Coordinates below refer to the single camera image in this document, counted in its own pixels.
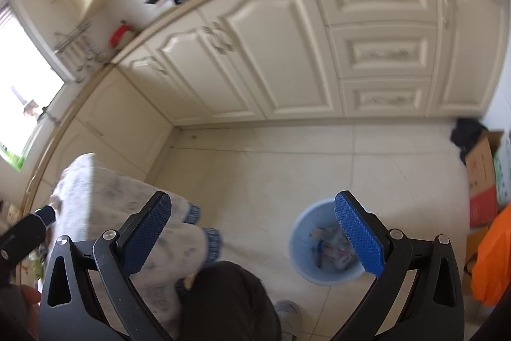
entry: red object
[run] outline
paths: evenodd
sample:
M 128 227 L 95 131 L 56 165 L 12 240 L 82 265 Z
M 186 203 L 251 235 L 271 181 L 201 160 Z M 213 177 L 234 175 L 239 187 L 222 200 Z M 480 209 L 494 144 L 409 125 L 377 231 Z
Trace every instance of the red object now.
M 116 48 L 122 36 L 132 29 L 133 27 L 131 25 L 128 25 L 125 21 L 122 21 L 122 25 L 116 30 L 116 32 L 113 33 L 112 37 L 110 38 L 111 47 Z
M 497 216 L 497 189 L 491 186 L 470 199 L 470 226 L 490 223 Z

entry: tiled floor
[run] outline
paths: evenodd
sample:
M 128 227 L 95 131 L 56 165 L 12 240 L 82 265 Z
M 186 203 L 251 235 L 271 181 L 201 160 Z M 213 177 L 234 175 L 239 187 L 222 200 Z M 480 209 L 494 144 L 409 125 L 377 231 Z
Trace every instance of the tiled floor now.
M 451 129 L 446 122 L 187 130 L 155 185 L 199 204 L 199 225 L 223 235 L 223 258 L 257 275 L 273 300 L 301 306 L 301 341 L 326 341 L 360 302 L 372 275 L 331 288 L 300 277 L 287 250 L 296 217 L 350 189 L 388 228 L 411 238 L 447 234 L 463 259 L 468 184 L 449 142 Z M 403 288 L 412 280 L 409 273 Z M 400 293 L 382 330 L 394 324 L 406 294 Z

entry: shoe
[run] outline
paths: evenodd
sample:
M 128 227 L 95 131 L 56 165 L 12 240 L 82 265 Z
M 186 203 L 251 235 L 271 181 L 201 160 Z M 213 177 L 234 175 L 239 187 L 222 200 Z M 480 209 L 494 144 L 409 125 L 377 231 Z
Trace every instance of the shoe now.
M 275 311 L 280 319 L 282 328 L 282 339 L 296 340 L 301 335 L 302 318 L 300 307 L 295 302 L 278 301 L 275 304 Z

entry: trash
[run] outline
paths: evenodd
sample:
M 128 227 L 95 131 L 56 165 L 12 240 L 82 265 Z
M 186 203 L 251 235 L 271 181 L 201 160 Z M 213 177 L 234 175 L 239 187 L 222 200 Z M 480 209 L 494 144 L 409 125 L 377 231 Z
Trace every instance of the trash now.
M 337 270 L 344 271 L 358 259 L 355 250 L 339 225 L 317 228 L 312 236 L 318 238 L 315 248 L 316 265 L 322 269 L 326 262 Z

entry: cabinet handle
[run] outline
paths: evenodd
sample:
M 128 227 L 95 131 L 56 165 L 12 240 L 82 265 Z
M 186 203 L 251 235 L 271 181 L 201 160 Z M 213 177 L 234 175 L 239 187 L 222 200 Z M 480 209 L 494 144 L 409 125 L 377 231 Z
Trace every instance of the cabinet handle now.
M 217 53 L 219 53 L 222 56 L 225 56 L 225 50 L 222 47 L 219 47 L 218 45 L 215 45 L 215 34 L 213 33 L 213 30 L 209 28 L 208 26 L 203 26 L 202 30 L 206 33 L 206 36 L 208 37 L 208 41 L 210 42 L 211 46 L 215 49 Z
M 221 32 L 221 33 L 224 33 L 226 34 L 226 31 L 225 29 L 222 28 L 222 26 L 218 23 L 218 22 L 213 22 L 213 28 L 216 29 L 217 31 Z M 222 45 L 224 46 L 224 48 L 229 51 L 229 52 L 233 52 L 234 51 L 234 47 L 232 46 L 232 44 L 229 44 L 228 42 L 226 42 L 222 36 L 218 35 L 218 38 L 220 40 L 220 42 L 222 43 Z
M 442 0 L 444 3 L 444 10 L 442 13 L 442 20 L 444 22 L 444 28 L 449 29 L 451 26 L 451 1 L 450 0 Z
M 86 121 L 85 122 L 85 125 L 90 129 L 92 130 L 93 133 L 95 133 L 96 135 L 98 135 L 99 137 L 104 137 L 105 135 L 96 127 L 94 126 L 91 122 L 89 121 Z
M 407 98 L 404 96 L 396 96 L 396 97 L 373 97 L 373 103 L 379 105 L 389 105 L 389 106 L 399 106 L 406 103 Z
M 169 74 L 169 72 L 166 69 L 162 68 L 162 65 L 159 63 L 159 61 L 156 58 L 151 57 L 150 61 L 153 63 L 154 69 L 156 71 L 158 71 L 159 73 L 162 73 L 164 75 Z
M 405 58 L 411 56 L 411 52 L 406 49 L 394 50 L 394 51 L 373 51 L 370 53 L 373 58 Z

